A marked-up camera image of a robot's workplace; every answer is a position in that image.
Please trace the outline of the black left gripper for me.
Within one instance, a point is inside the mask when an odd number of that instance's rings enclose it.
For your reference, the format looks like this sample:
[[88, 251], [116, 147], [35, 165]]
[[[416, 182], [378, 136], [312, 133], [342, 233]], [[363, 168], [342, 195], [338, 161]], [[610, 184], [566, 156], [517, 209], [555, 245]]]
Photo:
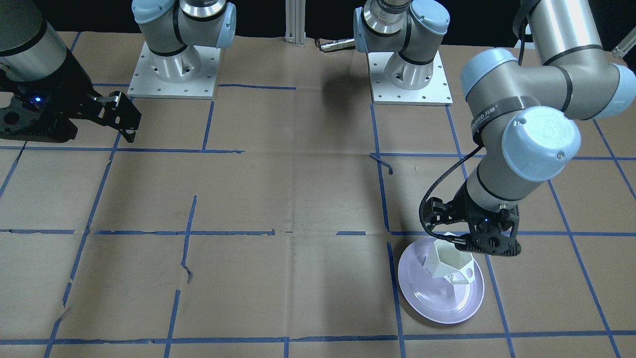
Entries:
[[[518, 206], [489, 211], [478, 206], [468, 195], [465, 185], [461, 186], [452, 201], [430, 197], [432, 188], [425, 195], [425, 231], [435, 239], [454, 244], [463, 252], [494, 256], [517, 256], [522, 247], [517, 241], [519, 225]], [[469, 232], [462, 236], [435, 234], [434, 227], [465, 222]]]

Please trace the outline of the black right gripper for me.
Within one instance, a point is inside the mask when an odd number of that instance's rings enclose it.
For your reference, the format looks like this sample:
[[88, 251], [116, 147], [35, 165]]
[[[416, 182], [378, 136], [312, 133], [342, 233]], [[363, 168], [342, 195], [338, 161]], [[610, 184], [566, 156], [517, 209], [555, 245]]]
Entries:
[[65, 143], [77, 136], [73, 119], [95, 118], [134, 143], [141, 112], [122, 91], [100, 96], [80, 65], [61, 64], [34, 80], [12, 80], [10, 70], [7, 64], [1, 66], [1, 89], [12, 93], [9, 105], [1, 109], [3, 140]]

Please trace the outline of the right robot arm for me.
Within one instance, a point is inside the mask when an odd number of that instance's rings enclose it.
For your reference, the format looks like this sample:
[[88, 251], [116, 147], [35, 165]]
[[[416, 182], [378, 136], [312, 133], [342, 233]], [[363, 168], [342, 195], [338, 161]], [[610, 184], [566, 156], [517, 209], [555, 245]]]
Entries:
[[[159, 80], [183, 82], [201, 71], [196, 47], [228, 48], [236, 6], [227, 0], [134, 0], [134, 20], [145, 37]], [[65, 143], [77, 136], [74, 119], [92, 121], [134, 142], [141, 112], [122, 91], [103, 96], [31, 0], [1, 2], [3, 140]]]

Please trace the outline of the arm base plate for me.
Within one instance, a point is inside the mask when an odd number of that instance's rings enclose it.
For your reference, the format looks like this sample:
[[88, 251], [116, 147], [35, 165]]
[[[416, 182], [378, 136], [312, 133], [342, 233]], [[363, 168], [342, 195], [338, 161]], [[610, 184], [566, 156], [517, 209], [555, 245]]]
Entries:
[[135, 98], [213, 100], [222, 50], [189, 46], [163, 57], [143, 44], [127, 95]]
[[439, 52], [432, 63], [424, 65], [407, 63], [397, 52], [373, 52], [367, 54], [367, 59], [374, 104], [453, 104]]

